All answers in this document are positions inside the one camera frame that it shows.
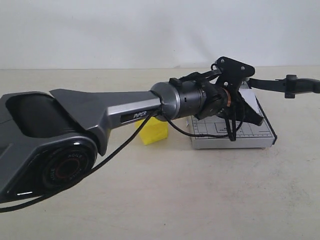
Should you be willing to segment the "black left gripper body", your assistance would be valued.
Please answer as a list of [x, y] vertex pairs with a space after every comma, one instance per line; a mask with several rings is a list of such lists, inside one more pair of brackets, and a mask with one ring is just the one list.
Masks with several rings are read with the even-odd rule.
[[205, 93], [205, 100], [202, 108], [195, 115], [198, 120], [214, 116], [230, 105], [231, 97], [224, 87], [212, 83], [204, 83], [202, 89]]

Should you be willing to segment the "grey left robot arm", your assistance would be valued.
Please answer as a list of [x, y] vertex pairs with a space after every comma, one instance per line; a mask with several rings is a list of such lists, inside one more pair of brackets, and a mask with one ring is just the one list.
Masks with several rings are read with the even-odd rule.
[[49, 197], [92, 173], [113, 129], [151, 118], [225, 119], [233, 139], [242, 123], [264, 118], [238, 87], [210, 82], [159, 82], [148, 91], [54, 89], [8, 93], [0, 99], [0, 201]]

